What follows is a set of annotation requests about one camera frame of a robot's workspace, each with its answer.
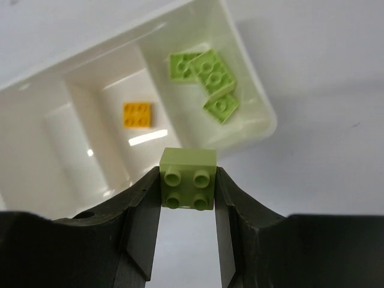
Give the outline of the white divided plastic tray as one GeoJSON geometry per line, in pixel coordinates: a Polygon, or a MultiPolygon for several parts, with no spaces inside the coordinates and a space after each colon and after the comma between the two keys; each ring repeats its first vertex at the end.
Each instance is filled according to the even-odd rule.
{"type": "Polygon", "coordinates": [[[276,129],[275,112],[224,1],[177,1],[121,35],[1,90],[1,200],[57,219],[133,185],[164,148],[224,157],[276,129]],[[169,77],[169,55],[215,50],[239,107],[220,124],[197,83],[169,77]],[[150,128],[123,127],[126,102],[150,102],[150,128]]]}

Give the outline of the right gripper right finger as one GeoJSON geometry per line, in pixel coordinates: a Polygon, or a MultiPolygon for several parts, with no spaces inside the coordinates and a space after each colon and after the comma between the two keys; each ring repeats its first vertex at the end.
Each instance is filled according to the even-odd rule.
{"type": "Polygon", "coordinates": [[[284,217],[215,176],[223,287],[382,287],[381,215],[284,217]]]}

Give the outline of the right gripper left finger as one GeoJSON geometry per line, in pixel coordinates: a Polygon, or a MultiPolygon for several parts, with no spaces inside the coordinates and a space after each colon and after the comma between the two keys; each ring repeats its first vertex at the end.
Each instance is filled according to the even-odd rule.
{"type": "Polygon", "coordinates": [[[160,171],[73,218],[1,213],[2,287],[144,287],[161,209],[160,171]]]}

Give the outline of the pale green 2x3 lego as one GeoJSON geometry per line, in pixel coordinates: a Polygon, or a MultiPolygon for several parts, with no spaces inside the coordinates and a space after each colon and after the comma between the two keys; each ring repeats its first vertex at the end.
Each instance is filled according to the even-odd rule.
{"type": "Polygon", "coordinates": [[[208,97],[220,97],[236,88],[234,75],[215,50],[207,50],[193,58],[188,67],[208,97]]]}

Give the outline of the pale green lego front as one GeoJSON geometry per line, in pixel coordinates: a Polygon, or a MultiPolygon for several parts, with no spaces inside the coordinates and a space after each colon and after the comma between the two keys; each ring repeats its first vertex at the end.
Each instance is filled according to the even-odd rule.
{"type": "Polygon", "coordinates": [[[204,111],[210,114],[220,124],[224,124],[238,107],[239,101],[231,93],[219,97],[211,97],[203,105],[204,111]]]}

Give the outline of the pale green 2x2 lego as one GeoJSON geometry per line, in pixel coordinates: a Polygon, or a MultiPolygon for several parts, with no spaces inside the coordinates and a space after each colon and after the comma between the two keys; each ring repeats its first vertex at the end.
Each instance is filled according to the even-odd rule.
{"type": "Polygon", "coordinates": [[[178,52],[169,55],[169,77],[173,81],[191,83],[196,78],[188,63],[201,55],[201,52],[178,52]]]}

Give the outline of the pale green small lego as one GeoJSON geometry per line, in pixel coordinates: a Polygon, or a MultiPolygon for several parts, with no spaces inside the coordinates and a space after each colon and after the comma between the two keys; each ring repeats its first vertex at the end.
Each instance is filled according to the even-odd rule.
{"type": "Polygon", "coordinates": [[[213,209],[217,171],[215,150],[165,148],[159,168],[163,207],[213,209]]]}

